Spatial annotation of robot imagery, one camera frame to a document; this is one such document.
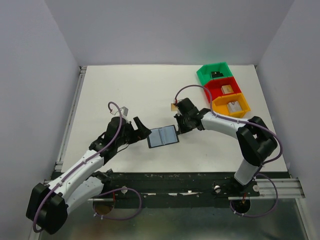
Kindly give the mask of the gold credit card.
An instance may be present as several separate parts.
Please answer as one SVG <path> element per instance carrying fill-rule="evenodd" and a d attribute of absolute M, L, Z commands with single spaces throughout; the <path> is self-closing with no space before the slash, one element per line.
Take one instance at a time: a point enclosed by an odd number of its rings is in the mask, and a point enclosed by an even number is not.
<path fill-rule="evenodd" d="M 175 103 L 171 103 L 170 104 L 170 110 L 172 112 L 177 112 L 178 111 L 177 105 Z"/>

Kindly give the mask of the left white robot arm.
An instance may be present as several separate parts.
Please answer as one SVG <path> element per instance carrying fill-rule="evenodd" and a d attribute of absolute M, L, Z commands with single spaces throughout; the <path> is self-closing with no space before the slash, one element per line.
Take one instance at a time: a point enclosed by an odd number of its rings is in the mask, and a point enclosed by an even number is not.
<path fill-rule="evenodd" d="M 26 217 L 32 221 L 33 231 L 56 233 L 66 222 L 72 204 L 72 194 L 99 168 L 117 153 L 119 147 L 145 140 L 151 130 L 134 117 L 137 128 L 122 116 L 113 117 L 103 132 L 94 140 L 81 159 L 49 184 L 38 183 L 29 198 Z"/>

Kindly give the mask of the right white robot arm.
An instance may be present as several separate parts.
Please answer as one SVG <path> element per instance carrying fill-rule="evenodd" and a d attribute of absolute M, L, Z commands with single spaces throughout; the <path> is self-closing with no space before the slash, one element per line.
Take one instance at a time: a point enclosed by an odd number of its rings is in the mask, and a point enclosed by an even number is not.
<path fill-rule="evenodd" d="M 275 135 L 260 117 L 241 119 L 219 115 L 209 108 L 199 110 L 189 98 L 176 102 L 174 106 L 177 108 L 174 118 L 179 134 L 194 129 L 215 131 L 238 141 L 243 160 L 233 178 L 241 186 L 251 182 L 263 162 L 278 147 Z"/>

